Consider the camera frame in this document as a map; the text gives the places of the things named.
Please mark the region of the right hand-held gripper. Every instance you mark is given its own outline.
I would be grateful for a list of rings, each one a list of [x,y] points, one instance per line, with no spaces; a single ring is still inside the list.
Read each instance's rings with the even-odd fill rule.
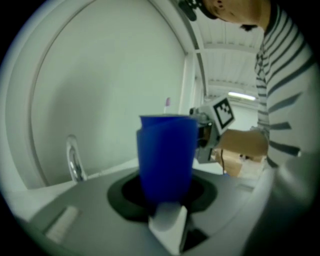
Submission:
[[[189,115],[196,120],[198,128],[195,159],[200,164],[215,163],[212,152],[235,121],[228,97],[215,97],[199,107],[193,107],[189,110]]]

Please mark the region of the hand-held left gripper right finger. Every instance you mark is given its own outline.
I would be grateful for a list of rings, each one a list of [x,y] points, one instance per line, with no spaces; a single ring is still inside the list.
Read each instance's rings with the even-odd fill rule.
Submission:
[[[225,228],[252,192],[252,180],[194,169],[184,201],[188,217],[183,250],[199,246]]]

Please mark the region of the dark blue round object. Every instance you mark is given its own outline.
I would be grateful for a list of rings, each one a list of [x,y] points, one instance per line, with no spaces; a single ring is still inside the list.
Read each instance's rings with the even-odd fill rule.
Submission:
[[[140,121],[136,143],[146,201],[179,202],[191,185],[198,123],[187,115],[142,115]]]

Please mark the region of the large cardboard box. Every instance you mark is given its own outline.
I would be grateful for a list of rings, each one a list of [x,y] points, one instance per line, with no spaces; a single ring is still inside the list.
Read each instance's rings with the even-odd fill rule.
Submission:
[[[243,164],[239,154],[227,150],[214,149],[211,157],[219,163],[224,174],[232,177],[238,177],[240,175]]]

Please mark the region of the white sink vanity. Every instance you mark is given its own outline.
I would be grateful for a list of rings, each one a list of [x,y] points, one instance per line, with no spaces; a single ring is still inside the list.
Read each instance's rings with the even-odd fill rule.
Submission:
[[[29,221],[40,209],[75,185],[75,182],[68,181],[43,188],[5,192],[4,199],[15,216]]]

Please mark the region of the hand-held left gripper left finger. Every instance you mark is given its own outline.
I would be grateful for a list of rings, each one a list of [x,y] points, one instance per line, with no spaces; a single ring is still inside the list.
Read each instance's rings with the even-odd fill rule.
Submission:
[[[66,207],[79,210],[60,246],[81,256],[171,256],[142,222],[122,218],[110,206],[107,192],[116,181],[136,174],[124,169],[78,183],[44,206],[30,224],[45,232]]]

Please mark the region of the person in striped shirt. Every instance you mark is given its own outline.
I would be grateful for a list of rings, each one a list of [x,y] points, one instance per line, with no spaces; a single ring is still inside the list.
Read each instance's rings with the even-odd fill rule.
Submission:
[[[268,142],[266,167],[277,168],[299,154],[288,113],[310,86],[320,82],[320,67],[303,33],[277,3],[256,55],[259,130]]]

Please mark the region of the chrome faucet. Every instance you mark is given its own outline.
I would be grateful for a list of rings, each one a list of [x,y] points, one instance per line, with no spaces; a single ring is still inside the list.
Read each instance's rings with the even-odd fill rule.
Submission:
[[[70,134],[66,139],[66,157],[72,180],[76,183],[86,181],[88,176],[82,165],[77,138],[73,134]]]

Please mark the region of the ceiling light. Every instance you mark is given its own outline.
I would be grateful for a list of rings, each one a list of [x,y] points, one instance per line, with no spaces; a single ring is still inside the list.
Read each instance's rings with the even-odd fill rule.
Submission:
[[[255,101],[256,100],[256,97],[254,97],[254,96],[243,94],[243,93],[231,92],[231,91],[228,92],[228,96],[234,97],[234,98],[239,98],[239,99],[244,99],[244,100],[248,100],[248,101]]]

